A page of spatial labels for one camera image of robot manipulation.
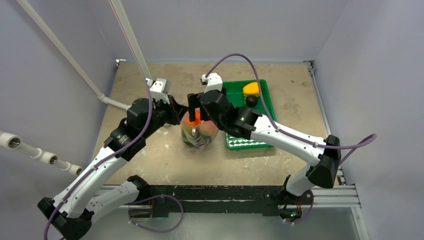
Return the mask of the orange toy pumpkin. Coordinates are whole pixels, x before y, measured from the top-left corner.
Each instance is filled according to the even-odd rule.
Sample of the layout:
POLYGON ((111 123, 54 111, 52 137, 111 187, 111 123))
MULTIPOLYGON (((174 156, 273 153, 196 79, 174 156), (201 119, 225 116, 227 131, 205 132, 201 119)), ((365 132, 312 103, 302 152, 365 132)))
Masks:
POLYGON ((200 125, 202 123, 200 111, 195 112, 195 118, 193 121, 190 120, 190 116, 187 116, 184 121, 190 124, 193 128, 200 125))

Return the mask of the yellow toy bell pepper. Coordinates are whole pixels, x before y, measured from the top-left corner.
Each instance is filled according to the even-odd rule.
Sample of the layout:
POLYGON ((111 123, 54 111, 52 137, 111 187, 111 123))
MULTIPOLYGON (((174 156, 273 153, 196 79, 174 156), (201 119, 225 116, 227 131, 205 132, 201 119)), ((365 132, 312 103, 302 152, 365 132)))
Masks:
POLYGON ((250 82, 247 85, 245 85, 242 88, 242 93, 245 97, 248 96, 255 96, 255 97, 259 97, 260 96, 260 89, 259 89, 259 85, 258 83, 255 82, 250 82))

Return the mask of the toy peach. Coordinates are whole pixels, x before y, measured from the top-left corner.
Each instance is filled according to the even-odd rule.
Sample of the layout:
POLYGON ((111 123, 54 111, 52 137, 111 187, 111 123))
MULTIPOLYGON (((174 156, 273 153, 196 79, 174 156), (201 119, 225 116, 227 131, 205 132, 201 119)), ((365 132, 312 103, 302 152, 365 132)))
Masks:
POLYGON ((204 121, 199 126, 199 131, 202 136, 215 138, 218 134, 218 128, 214 125, 212 121, 204 121))

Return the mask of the clear pink zip top bag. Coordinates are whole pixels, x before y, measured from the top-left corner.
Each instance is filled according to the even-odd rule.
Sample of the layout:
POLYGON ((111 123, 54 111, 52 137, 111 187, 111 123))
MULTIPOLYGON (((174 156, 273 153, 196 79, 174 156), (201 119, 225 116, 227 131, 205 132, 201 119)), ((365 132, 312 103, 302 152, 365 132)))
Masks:
POLYGON ((185 118, 189 116, 186 112, 181 120, 181 137, 183 143, 189 149, 203 150, 207 148, 216 138, 202 136, 199 130, 199 125, 192 127, 189 123, 185 122, 185 118))

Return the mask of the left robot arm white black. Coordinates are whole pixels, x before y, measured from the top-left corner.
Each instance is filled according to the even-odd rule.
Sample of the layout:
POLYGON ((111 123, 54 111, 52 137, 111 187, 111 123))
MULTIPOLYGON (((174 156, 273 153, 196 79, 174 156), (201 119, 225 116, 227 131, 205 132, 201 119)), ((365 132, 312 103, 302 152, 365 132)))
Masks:
POLYGON ((37 204, 47 226, 66 240, 79 240, 102 216, 121 205, 142 205, 152 197, 151 186, 140 176, 96 196, 104 183, 146 146, 146 139, 165 124, 179 125, 188 107, 168 95, 168 101, 136 99, 89 166, 61 193, 37 204))

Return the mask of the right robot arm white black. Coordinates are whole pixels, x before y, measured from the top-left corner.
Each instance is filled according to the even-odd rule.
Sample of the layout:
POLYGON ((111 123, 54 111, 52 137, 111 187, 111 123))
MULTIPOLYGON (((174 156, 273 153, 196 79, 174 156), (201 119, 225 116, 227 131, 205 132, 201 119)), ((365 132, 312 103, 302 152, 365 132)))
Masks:
POLYGON ((336 136, 315 137, 275 123, 253 108, 233 106, 219 90, 190 93, 187 98, 190 115, 199 109, 201 119, 210 120, 220 131, 232 137, 266 143, 306 163, 299 172, 286 178, 280 191, 284 202, 294 203, 314 186, 334 187, 341 160, 341 153, 336 149, 340 140, 336 136))

